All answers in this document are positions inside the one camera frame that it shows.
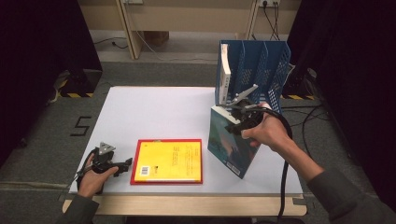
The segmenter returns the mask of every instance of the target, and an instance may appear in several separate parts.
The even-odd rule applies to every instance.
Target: book
[[[244,139],[241,135],[235,135],[226,130],[227,126],[239,122],[224,107],[212,106],[207,148],[242,179],[259,148],[250,145],[251,139]]]
[[[228,89],[230,87],[231,69],[228,63],[228,44],[220,45],[220,85],[219,85],[219,104],[225,105],[227,103]]]
[[[201,139],[141,139],[131,185],[202,184],[202,170]]]

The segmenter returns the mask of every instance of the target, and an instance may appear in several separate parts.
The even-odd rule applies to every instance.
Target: power outlet
[[[280,0],[260,0],[259,7],[263,7],[264,1],[267,2],[267,7],[275,7],[276,3],[277,6],[279,7],[280,4]]]

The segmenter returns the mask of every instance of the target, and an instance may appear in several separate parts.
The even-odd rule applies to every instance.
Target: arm
[[[396,215],[385,204],[357,189],[338,171],[324,171],[292,141],[282,123],[265,114],[258,126],[242,131],[254,138],[251,144],[265,144],[285,159],[308,183],[308,187],[329,212],[331,223],[396,223]]]
[[[88,166],[93,159],[93,154],[88,159],[86,166]],[[100,191],[107,179],[118,171],[118,167],[112,167],[102,174],[97,174],[94,171],[88,171],[81,180],[78,189],[78,194],[70,203],[67,211],[61,216],[57,224],[65,223],[92,223],[92,218],[96,213],[99,203],[92,200],[93,195]]]
[[[277,152],[306,181],[310,181],[324,170],[306,155],[291,140],[282,123],[275,117],[264,114],[262,123],[257,127],[242,131],[243,137],[256,139],[251,144],[265,144]]]

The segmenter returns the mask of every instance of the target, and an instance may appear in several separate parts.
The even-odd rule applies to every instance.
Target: sleeve
[[[56,224],[92,223],[92,218],[95,215],[98,207],[99,203],[76,195],[64,215],[57,220]]]
[[[389,207],[361,192],[337,170],[316,176],[308,187],[329,213],[332,224],[396,223],[396,215]]]

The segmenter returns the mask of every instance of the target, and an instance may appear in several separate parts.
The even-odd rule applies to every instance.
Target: white table
[[[204,183],[190,186],[130,185],[130,170],[108,179],[103,195],[94,198],[101,202],[97,214],[277,215],[283,159],[269,147],[261,146],[244,179],[232,173],[207,150],[210,107],[214,103],[214,88],[111,88],[79,167],[102,141],[116,147],[113,161],[118,162],[134,157],[138,139],[201,138]],[[70,193],[77,193],[76,182]],[[291,167],[286,194],[285,216],[304,215],[306,206],[293,203],[293,198],[303,198],[303,191]],[[65,202],[64,210],[69,204],[69,200]]]

